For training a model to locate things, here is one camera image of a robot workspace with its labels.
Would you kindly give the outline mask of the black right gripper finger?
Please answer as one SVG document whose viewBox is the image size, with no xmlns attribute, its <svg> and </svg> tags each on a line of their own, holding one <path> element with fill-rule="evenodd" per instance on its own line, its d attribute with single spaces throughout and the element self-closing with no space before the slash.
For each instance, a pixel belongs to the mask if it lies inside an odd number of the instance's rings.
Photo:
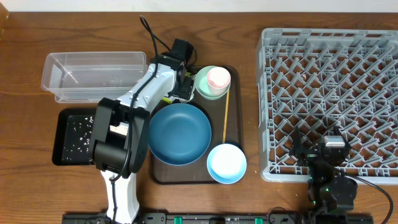
<svg viewBox="0 0 398 224">
<path fill-rule="evenodd" d="M 292 151 L 293 152 L 302 152 L 301 135 L 300 135 L 299 128 L 297 126 L 295 127 L 294 133 L 295 133 L 295 137 L 293 140 Z"/>
<path fill-rule="evenodd" d="M 344 147 L 344 148 L 351 147 L 351 144 L 343 137 L 338 126 L 333 127 L 333 134 L 334 137 L 336 138 L 336 141 L 333 143 L 335 147 Z"/>
</svg>

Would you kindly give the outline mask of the yellow green snack wrapper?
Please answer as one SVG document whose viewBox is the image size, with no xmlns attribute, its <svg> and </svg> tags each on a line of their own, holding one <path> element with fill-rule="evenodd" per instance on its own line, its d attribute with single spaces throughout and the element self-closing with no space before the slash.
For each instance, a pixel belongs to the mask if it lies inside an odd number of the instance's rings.
<svg viewBox="0 0 398 224">
<path fill-rule="evenodd" d="M 162 100 L 171 104 L 174 101 L 187 103 L 193 98 L 193 79 L 186 73 L 176 72 L 174 87 L 162 97 Z"/>
</svg>

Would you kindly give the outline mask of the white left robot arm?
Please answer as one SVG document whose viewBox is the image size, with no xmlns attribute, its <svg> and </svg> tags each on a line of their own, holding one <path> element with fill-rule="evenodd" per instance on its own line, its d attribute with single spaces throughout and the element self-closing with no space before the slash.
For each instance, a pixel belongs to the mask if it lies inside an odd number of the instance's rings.
<svg viewBox="0 0 398 224">
<path fill-rule="evenodd" d="M 132 223 L 139 213 L 136 174 L 147 154 L 150 114 L 164 97 L 192 99 L 189 61 L 181 53 L 157 55 L 132 89 L 96 107 L 89 155 L 106 184 L 109 223 Z"/>
</svg>

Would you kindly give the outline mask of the dark blue plate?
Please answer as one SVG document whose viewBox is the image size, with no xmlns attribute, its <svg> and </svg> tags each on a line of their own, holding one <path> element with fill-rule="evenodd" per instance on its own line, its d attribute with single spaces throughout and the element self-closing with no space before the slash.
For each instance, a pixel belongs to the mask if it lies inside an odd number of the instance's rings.
<svg viewBox="0 0 398 224">
<path fill-rule="evenodd" d="M 211 142 L 211 124 L 199 108 L 176 103 L 152 117 L 149 125 L 149 148 L 160 161 L 172 166 L 195 162 Z"/>
</svg>

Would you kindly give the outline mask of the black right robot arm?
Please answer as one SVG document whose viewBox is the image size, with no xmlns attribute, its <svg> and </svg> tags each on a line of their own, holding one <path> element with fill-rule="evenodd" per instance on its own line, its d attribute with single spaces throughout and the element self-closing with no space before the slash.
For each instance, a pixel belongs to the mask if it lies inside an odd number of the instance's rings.
<svg viewBox="0 0 398 224">
<path fill-rule="evenodd" d="M 358 185 L 336 168 L 348 157 L 352 149 L 338 128 L 323 136 L 313 147 L 301 140 L 299 128 L 294 129 L 290 156 L 297 164 L 309 168 L 308 197 L 314 203 L 303 223 L 348 223 L 346 212 L 354 209 Z"/>
</svg>

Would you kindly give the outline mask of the pile of rice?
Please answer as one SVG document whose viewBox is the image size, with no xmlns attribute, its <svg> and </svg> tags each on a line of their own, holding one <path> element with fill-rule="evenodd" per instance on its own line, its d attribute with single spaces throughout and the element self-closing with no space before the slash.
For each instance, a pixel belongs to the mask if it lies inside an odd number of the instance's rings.
<svg viewBox="0 0 398 224">
<path fill-rule="evenodd" d="M 90 160 L 89 146 L 94 121 L 93 114 L 68 117 L 63 143 L 64 161 Z"/>
</svg>

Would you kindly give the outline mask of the light blue bowl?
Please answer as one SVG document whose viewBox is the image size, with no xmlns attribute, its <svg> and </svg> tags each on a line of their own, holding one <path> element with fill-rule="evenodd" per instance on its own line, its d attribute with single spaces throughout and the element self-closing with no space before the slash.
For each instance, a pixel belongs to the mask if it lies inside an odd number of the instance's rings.
<svg viewBox="0 0 398 224">
<path fill-rule="evenodd" d="M 210 151 L 206 166 L 210 176 L 218 183 L 234 184 L 245 175 L 247 160 L 239 147 L 220 144 Z"/>
</svg>

